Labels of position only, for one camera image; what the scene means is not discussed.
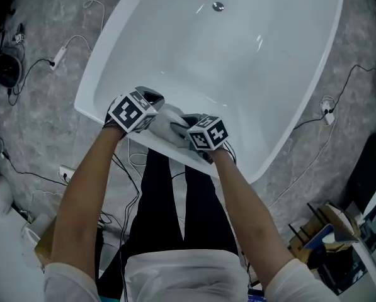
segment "black device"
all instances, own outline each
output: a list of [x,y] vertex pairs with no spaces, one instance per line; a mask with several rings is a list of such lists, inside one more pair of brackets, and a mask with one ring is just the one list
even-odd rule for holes
[[11,89],[21,80],[23,66],[17,57],[3,52],[4,37],[3,31],[0,41],[0,85]]

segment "marble floor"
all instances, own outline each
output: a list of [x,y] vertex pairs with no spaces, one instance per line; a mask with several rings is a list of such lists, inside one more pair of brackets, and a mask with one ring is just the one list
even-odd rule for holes
[[[84,35],[93,46],[100,34],[102,8],[93,4],[84,9],[86,0],[16,0],[16,14],[7,20],[6,29],[13,34],[19,23],[26,28],[25,67],[42,57],[54,57],[69,37]],[[119,0],[99,0],[106,8],[107,20]],[[7,102],[6,90],[0,87],[0,134],[13,164],[21,171],[32,171],[58,180],[60,165],[77,167],[92,144],[100,126],[73,107],[74,98],[89,57],[85,42],[75,39],[68,52],[52,72],[47,64],[38,64],[27,79],[16,106]],[[345,0],[334,45],[321,79],[300,119],[319,117],[323,95],[338,97],[354,64],[376,67],[375,0]],[[316,163],[271,208],[271,214],[285,240],[291,236],[288,223],[299,225],[310,212],[306,202],[315,205],[330,199],[338,202],[368,136],[376,131],[376,72],[356,69],[336,110],[338,121],[330,142]],[[266,205],[279,195],[314,160],[326,140],[330,127],[319,122],[304,125],[292,132],[266,173],[253,184]],[[147,149],[132,142],[132,153]],[[117,152],[127,164],[127,142]],[[183,166],[171,162],[173,174]],[[133,178],[138,175],[129,169]],[[6,176],[16,204],[30,207],[36,189],[61,193],[64,187],[32,176],[16,174],[6,160],[0,159],[0,173]],[[215,180],[222,200],[219,181]],[[174,179],[178,214],[184,217],[185,178]],[[103,210],[124,218],[124,209],[135,196],[128,177],[117,167],[111,168]],[[35,192],[31,210],[34,214],[54,214],[60,196]]]

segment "black pants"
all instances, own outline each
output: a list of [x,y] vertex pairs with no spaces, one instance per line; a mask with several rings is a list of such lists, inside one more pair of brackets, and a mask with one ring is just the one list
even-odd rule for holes
[[[142,197],[130,236],[119,250],[122,268],[130,256],[179,249],[227,250],[238,255],[224,209],[215,194],[211,178],[186,167],[185,239],[179,229],[169,160],[149,150],[142,180]],[[117,254],[97,282],[98,294],[120,299],[122,275]]]

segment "white bathtub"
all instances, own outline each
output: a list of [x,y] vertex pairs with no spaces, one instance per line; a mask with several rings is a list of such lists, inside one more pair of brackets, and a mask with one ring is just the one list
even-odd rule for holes
[[[225,9],[214,11],[214,2]],[[238,167],[257,180],[283,146],[329,55],[343,0],[120,0],[100,35],[75,108],[103,122],[136,86],[184,113],[223,117]],[[217,177],[214,165],[151,132],[132,140]]]

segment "power strip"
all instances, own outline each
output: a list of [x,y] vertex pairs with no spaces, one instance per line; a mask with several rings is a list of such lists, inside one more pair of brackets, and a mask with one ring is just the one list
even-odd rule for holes
[[57,54],[55,56],[55,59],[54,59],[55,65],[54,66],[50,66],[50,69],[55,70],[59,66],[60,61],[63,59],[64,54],[66,53],[66,51],[67,51],[66,47],[62,47],[61,49],[59,49],[59,51],[57,52]]
[[334,114],[329,113],[330,110],[331,110],[331,106],[329,105],[329,102],[323,101],[321,103],[321,111],[322,111],[322,113],[325,113],[326,111],[328,111],[328,114],[325,115],[325,117],[324,117],[324,120],[325,120],[326,124],[328,124],[328,125],[332,125],[332,123],[334,122]]

